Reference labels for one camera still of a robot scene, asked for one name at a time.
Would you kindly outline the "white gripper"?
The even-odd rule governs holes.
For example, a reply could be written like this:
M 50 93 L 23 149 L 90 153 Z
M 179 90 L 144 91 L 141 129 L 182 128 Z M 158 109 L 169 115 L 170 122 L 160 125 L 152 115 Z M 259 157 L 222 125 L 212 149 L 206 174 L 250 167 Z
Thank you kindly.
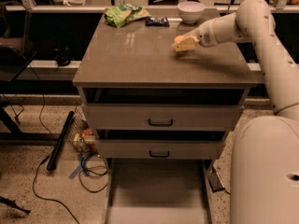
M 213 23 L 213 20 L 205 21 L 197 28 L 185 33 L 182 40 L 172 44 L 173 50 L 175 52 L 193 50 L 198 43 L 206 48 L 216 46 L 217 40 L 214 35 Z

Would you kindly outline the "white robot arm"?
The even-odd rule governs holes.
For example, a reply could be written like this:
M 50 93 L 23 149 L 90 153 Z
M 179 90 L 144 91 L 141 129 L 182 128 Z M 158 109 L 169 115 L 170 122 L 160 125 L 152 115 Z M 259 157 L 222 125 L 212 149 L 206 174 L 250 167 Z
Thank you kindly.
M 229 42 L 253 46 L 271 110 L 235 135 L 230 224 L 299 224 L 299 66 L 276 34 L 270 6 L 245 0 L 236 11 L 177 36 L 172 48 L 184 52 Z

